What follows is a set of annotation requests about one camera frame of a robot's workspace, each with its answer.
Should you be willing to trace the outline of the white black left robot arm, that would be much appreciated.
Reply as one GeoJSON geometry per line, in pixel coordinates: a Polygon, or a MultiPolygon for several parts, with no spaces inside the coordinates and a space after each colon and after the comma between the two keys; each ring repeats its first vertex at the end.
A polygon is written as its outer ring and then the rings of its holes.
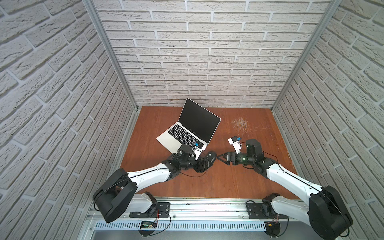
{"type": "Polygon", "coordinates": [[[102,214],[106,223],[121,217],[126,211],[152,217],[156,212],[157,200],[152,194],[138,194],[149,186],[170,181],[182,170],[193,169],[203,173],[213,166],[217,154],[210,151],[204,158],[196,159],[195,152],[187,145],[181,145],[160,164],[136,172],[116,170],[93,195],[95,208],[102,214]]]}

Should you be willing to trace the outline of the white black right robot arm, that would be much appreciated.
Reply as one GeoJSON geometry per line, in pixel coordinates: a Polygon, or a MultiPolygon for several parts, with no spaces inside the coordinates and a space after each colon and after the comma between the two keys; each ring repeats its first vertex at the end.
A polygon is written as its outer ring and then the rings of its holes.
{"type": "Polygon", "coordinates": [[[240,140],[238,137],[230,138],[228,141],[235,150],[218,155],[217,159],[226,165],[243,165],[254,170],[300,199],[289,200],[277,193],[268,195],[262,200],[262,213],[265,217],[284,215],[299,220],[311,226],[324,240],[345,238],[350,234],[353,219],[338,190],[307,181],[284,168],[277,158],[265,157],[265,151],[255,139],[246,141],[247,151],[242,153],[240,140]]]}

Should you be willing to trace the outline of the black wireless mouse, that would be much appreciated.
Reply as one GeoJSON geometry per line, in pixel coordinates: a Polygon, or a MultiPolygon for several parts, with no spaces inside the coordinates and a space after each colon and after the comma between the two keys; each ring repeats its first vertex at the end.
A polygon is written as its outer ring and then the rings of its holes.
{"type": "Polygon", "coordinates": [[[214,151],[210,151],[207,153],[205,158],[206,158],[207,162],[209,163],[209,165],[212,165],[215,162],[215,160],[217,159],[217,154],[214,151]]]}

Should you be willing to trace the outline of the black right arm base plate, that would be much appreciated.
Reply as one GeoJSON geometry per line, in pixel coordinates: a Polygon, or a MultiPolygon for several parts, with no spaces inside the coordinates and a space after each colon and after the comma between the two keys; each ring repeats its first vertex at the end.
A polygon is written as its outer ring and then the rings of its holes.
{"type": "Polygon", "coordinates": [[[261,219],[263,221],[272,220],[277,218],[286,220],[289,217],[285,215],[278,215],[272,208],[271,203],[247,201],[246,208],[249,219],[261,219]]]}

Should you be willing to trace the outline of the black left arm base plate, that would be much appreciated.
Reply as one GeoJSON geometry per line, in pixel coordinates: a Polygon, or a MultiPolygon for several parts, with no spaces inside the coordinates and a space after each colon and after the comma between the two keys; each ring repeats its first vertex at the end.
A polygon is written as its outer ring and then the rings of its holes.
{"type": "Polygon", "coordinates": [[[169,217],[168,214],[170,213],[170,206],[170,202],[157,202],[156,206],[151,205],[146,212],[132,212],[129,214],[129,217],[134,219],[167,219],[169,217]]]}

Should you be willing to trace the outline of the silver laptop black screen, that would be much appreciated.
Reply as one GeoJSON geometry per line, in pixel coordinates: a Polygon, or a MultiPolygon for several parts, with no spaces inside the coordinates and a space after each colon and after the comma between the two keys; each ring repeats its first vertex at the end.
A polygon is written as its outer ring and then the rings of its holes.
{"type": "Polygon", "coordinates": [[[220,122],[220,117],[186,99],[179,120],[159,135],[157,141],[171,153],[176,153],[181,145],[192,149],[196,142],[208,146],[220,122]]]}

